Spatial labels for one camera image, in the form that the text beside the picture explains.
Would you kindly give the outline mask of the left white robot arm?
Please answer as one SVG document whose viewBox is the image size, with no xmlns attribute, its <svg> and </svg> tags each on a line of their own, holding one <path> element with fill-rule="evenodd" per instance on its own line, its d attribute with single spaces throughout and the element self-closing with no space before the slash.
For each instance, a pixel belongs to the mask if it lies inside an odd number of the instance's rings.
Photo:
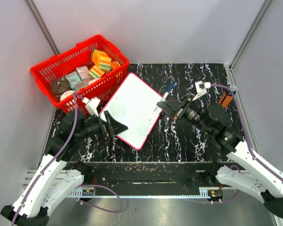
<svg viewBox="0 0 283 226">
<path fill-rule="evenodd" d="M 66 176 L 52 186 L 58 174 L 78 151 L 80 142 L 92 135 L 115 137 L 128 127 L 116 121 L 108 111 L 105 120 L 92 116 L 85 120 L 80 111 L 64 117 L 56 135 L 48 140 L 41 163 L 21 196 L 2 208 L 0 214 L 17 226 L 45 226 L 56 207 L 78 186 L 94 182 L 93 168 L 78 161 Z"/>
</svg>

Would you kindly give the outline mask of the pink framed whiteboard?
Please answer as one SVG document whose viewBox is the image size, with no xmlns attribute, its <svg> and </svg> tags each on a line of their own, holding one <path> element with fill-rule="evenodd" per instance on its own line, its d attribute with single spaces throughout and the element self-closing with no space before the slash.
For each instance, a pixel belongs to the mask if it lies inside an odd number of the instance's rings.
<svg viewBox="0 0 283 226">
<path fill-rule="evenodd" d="M 156 124 L 160 109 L 154 111 L 162 96 L 134 73 L 129 73 L 100 112 L 104 111 L 128 130 L 117 135 L 136 150 L 140 150 Z"/>
</svg>

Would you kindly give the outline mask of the blue capped whiteboard marker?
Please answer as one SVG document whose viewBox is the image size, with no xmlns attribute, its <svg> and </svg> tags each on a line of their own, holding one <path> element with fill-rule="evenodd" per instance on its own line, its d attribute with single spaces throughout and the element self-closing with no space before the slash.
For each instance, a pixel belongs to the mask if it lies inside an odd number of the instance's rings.
<svg viewBox="0 0 283 226">
<path fill-rule="evenodd" d="M 176 84 L 175 81 L 171 82 L 170 85 L 168 86 L 166 92 L 164 93 L 163 97 L 161 98 L 160 102 L 165 101 L 165 99 L 167 98 L 167 96 L 169 95 L 169 93 L 172 91 L 174 85 Z"/>
</svg>

